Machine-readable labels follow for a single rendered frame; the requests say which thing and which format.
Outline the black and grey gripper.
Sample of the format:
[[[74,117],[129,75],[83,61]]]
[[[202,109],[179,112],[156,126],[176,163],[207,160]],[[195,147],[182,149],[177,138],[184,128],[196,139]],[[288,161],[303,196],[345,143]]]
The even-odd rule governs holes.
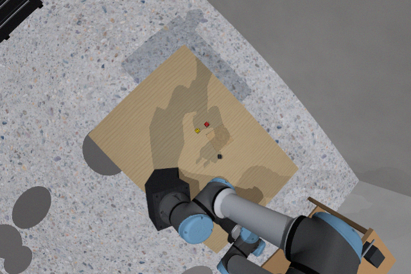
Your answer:
[[[232,244],[240,235],[242,226],[230,220],[229,218],[219,218],[217,216],[214,222],[220,225],[221,228],[229,234],[227,240],[230,244]]]

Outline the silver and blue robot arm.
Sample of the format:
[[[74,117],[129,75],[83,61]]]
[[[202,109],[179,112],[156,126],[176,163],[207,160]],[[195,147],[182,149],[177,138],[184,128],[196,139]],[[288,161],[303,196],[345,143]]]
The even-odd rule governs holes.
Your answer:
[[[247,259],[265,249],[259,237],[283,250],[291,262],[285,274],[357,274],[362,261],[360,236],[340,218],[326,212],[292,218],[238,196],[222,178],[208,182],[191,202],[182,192],[168,193],[158,212],[189,244],[204,242],[217,216],[242,226],[217,265],[221,274],[273,274]]]

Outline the tan square mat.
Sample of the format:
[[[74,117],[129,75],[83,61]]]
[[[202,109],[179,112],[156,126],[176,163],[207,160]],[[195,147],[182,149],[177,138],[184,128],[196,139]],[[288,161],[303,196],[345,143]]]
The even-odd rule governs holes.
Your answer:
[[[233,141],[232,137],[223,124],[215,128],[213,131],[209,132],[206,136],[216,151],[221,150]]]

